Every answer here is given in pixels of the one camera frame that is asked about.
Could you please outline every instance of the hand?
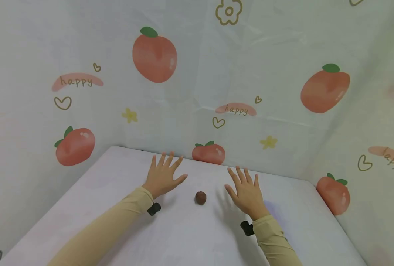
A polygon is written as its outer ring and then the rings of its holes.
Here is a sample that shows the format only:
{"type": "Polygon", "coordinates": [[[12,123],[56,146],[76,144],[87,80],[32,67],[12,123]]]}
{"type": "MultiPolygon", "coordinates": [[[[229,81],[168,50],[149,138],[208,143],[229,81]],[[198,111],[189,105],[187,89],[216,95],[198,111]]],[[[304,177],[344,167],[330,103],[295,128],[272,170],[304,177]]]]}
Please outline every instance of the hand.
{"type": "Polygon", "coordinates": [[[247,168],[244,169],[245,176],[238,166],[236,166],[236,169],[240,178],[228,167],[228,173],[230,173],[234,181],[237,194],[234,193],[230,185],[225,184],[225,189],[230,194],[234,204],[242,212],[248,214],[253,221],[269,215],[269,211],[265,207],[264,199],[262,198],[261,189],[259,188],[258,174],[255,175],[255,184],[253,184],[247,168]]]}
{"type": "Polygon", "coordinates": [[[178,177],[177,180],[173,180],[173,174],[183,160],[183,157],[181,156],[174,164],[172,164],[171,167],[169,167],[173,160],[173,154],[173,151],[171,151],[169,158],[165,162],[164,158],[166,157],[166,153],[163,152],[157,166],[156,155],[153,156],[150,170],[148,171],[147,181],[143,185],[143,188],[152,194],[153,199],[173,190],[179,184],[184,182],[188,176],[188,174],[183,174],[178,177]]]}

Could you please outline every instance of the white table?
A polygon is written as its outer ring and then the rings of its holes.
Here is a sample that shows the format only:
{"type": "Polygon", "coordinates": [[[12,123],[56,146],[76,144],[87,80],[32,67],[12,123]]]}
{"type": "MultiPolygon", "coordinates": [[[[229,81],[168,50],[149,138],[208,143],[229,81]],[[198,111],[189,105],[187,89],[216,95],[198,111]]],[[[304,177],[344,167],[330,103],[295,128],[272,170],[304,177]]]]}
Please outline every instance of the white table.
{"type": "MultiPolygon", "coordinates": [[[[40,219],[0,266],[44,266],[84,226],[146,179],[153,153],[111,147],[40,219]]],[[[184,159],[178,188],[156,199],[161,211],[144,213],[100,265],[268,265],[247,219],[228,198],[226,166],[184,159]],[[197,191],[207,195],[194,203],[197,191]]],[[[259,173],[264,199],[305,266],[366,266],[312,184],[259,173]]]]}

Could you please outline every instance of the wall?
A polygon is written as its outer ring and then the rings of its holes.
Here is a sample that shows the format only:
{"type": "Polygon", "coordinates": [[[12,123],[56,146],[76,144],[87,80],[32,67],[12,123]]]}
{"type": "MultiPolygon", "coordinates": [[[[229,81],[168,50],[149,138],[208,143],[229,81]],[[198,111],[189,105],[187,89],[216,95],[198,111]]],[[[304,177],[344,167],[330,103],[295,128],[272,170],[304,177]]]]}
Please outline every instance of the wall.
{"type": "Polygon", "coordinates": [[[309,166],[311,180],[370,266],[394,266],[394,22],[373,54],[368,79],[309,166]],[[388,48],[388,53],[379,53],[388,48]],[[336,180],[325,177],[332,174],[336,180]],[[330,182],[328,187],[323,182],[330,182]],[[348,208],[342,196],[350,196],[348,208]]]}
{"type": "Polygon", "coordinates": [[[304,178],[393,21],[384,0],[0,0],[0,250],[112,145],[304,178]]]}

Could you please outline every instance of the small brown object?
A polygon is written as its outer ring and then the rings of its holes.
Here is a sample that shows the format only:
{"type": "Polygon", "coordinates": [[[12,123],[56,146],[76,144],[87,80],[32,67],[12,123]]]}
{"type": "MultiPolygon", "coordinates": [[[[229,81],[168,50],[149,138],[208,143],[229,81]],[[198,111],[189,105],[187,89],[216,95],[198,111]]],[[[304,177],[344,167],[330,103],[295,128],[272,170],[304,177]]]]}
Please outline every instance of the small brown object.
{"type": "Polygon", "coordinates": [[[206,193],[204,193],[203,191],[198,191],[197,194],[196,194],[195,201],[199,205],[205,204],[205,202],[206,202],[206,193]]]}

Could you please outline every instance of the red tomato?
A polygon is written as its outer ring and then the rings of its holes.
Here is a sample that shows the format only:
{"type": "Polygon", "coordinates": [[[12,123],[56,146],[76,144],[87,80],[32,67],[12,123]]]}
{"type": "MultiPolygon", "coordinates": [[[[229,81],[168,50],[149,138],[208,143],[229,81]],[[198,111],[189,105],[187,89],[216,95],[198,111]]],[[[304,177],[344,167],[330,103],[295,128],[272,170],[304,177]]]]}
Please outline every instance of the red tomato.
{"type": "Polygon", "coordinates": [[[192,156],[194,160],[200,162],[222,164],[225,160],[225,150],[214,141],[210,141],[205,146],[196,144],[192,156]]]}
{"type": "Polygon", "coordinates": [[[142,28],[141,33],[132,49],[136,69],[152,82],[167,81],[176,69],[175,46],[150,27],[142,28]]]}
{"type": "Polygon", "coordinates": [[[306,82],[300,93],[300,100],[309,111],[325,113],[343,98],[351,78],[347,73],[339,71],[337,65],[327,64],[306,82]]]}
{"type": "Polygon", "coordinates": [[[317,191],[329,207],[333,215],[344,213],[351,202],[348,188],[344,179],[334,180],[331,174],[321,178],[317,183],[317,191]]]}
{"type": "Polygon", "coordinates": [[[57,144],[55,154],[58,162],[65,166],[76,165],[91,156],[95,147],[95,136],[89,129],[75,129],[57,144]]]}

